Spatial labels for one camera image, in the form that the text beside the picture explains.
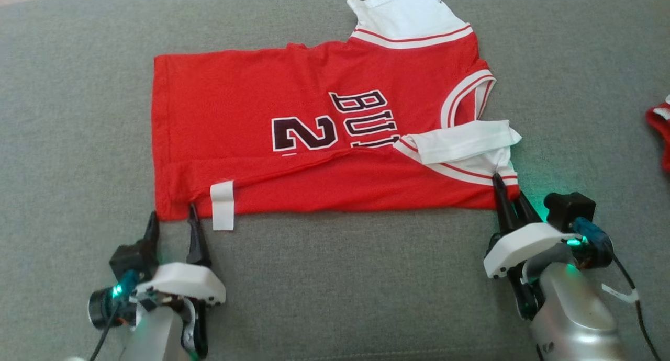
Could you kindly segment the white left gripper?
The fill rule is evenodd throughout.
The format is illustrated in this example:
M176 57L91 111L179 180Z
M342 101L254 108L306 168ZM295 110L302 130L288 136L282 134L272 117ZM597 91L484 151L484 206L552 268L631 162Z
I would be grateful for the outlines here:
M211 257L194 203L186 263L159 266L149 282L135 291L135 359L206 359L209 352L207 311L222 306L227 290L210 269ZM157 268L160 221L149 215L140 254L148 268Z

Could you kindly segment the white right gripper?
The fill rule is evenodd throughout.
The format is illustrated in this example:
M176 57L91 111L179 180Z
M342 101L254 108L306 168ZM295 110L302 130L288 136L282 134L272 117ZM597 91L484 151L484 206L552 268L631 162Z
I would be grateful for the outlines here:
M499 234L483 260L487 277L510 282L523 320L581 321L583 275L570 236L544 223L522 191L513 208L501 175L492 178Z

